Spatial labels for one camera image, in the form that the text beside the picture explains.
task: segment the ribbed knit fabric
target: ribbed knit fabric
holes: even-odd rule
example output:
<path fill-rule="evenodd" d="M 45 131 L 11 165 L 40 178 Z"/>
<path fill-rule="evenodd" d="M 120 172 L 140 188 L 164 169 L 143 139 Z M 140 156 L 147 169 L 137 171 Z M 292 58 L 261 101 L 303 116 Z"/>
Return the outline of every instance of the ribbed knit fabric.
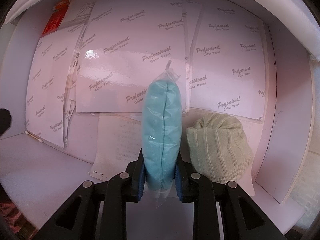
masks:
<path fill-rule="evenodd" d="M 253 161 L 242 124 L 228 114 L 205 115 L 187 128 L 187 139 L 194 168 L 211 181 L 237 181 Z"/>

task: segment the plastic bag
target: plastic bag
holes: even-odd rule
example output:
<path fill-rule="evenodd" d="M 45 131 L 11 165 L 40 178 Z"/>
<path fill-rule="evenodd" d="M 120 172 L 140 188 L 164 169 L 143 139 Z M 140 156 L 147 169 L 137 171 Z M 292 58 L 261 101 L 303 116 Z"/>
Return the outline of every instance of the plastic bag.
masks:
<path fill-rule="evenodd" d="M 169 68 L 148 87 L 142 111 L 142 153 L 153 197 L 166 199 L 174 178 L 182 135 L 178 76 Z"/>

